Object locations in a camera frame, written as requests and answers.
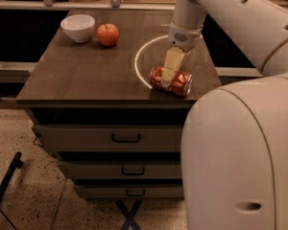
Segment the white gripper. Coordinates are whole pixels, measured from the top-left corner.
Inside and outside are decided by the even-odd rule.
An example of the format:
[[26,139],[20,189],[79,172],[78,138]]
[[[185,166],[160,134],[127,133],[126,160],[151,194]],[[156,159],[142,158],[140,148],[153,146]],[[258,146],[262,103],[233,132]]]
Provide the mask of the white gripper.
[[168,88],[181,68],[185,53],[190,52],[202,35],[203,25],[188,25],[172,21],[168,41],[173,46],[166,53],[164,68],[161,75],[161,85]]

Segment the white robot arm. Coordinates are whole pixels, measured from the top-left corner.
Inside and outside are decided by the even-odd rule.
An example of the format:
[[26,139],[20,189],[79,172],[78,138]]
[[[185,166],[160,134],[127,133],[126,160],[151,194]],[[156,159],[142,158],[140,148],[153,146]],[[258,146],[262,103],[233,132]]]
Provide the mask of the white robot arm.
[[261,76],[208,92],[188,113],[188,230],[288,230],[288,11],[269,0],[177,0],[171,31],[198,31],[205,13]]

